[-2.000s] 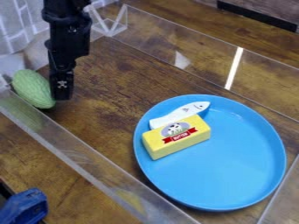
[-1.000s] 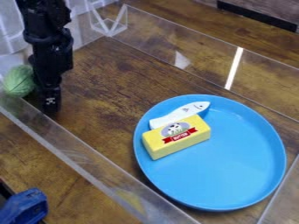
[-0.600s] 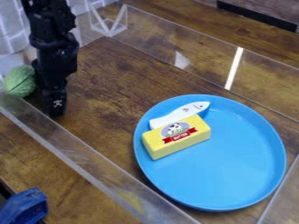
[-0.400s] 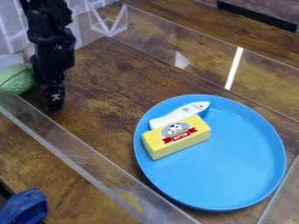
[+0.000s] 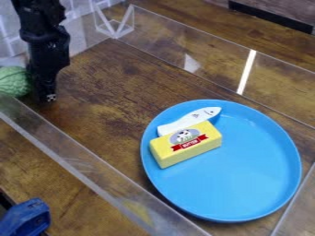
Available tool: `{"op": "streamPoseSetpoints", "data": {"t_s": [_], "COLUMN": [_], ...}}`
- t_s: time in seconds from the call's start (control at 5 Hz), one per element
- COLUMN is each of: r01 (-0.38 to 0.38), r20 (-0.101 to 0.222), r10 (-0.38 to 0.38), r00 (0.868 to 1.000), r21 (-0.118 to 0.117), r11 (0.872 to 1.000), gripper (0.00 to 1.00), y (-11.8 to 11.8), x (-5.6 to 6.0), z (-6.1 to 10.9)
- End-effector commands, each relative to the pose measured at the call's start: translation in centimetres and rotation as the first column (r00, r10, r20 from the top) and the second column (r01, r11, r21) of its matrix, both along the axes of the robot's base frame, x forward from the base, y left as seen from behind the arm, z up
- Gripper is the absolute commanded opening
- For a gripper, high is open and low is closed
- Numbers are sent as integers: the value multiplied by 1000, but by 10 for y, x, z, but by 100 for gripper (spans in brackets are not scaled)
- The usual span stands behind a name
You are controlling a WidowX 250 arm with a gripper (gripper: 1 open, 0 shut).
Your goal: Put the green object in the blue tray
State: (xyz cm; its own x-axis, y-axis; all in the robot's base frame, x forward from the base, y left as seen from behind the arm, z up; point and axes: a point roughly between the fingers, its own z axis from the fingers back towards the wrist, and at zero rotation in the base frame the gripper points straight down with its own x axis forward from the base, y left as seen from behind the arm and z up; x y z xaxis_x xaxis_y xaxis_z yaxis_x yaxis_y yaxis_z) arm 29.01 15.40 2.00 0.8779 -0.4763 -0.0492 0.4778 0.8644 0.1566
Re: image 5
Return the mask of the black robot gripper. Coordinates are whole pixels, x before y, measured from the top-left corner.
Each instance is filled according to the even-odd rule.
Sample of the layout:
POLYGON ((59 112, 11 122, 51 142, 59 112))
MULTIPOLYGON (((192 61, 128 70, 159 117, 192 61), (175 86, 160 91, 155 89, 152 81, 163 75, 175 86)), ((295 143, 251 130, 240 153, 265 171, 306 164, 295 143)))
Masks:
POLYGON ((30 62, 27 72, 35 81, 35 93, 39 102, 56 100, 55 77, 59 71, 71 64, 70 35, 54 38, 27 37, 30 62))

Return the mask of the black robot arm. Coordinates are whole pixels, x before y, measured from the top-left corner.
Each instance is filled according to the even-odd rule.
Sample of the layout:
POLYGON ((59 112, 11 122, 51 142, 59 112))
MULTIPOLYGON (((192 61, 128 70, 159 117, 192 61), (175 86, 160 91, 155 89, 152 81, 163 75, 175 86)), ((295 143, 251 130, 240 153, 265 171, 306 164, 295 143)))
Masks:
POLYGON ((11 0, 20 19, 20 37, 27 42, 34 94, 39 102, 56 100, 56 76, 71 64, 71 35, 62 21, 66 7, 59 0, 11 0))

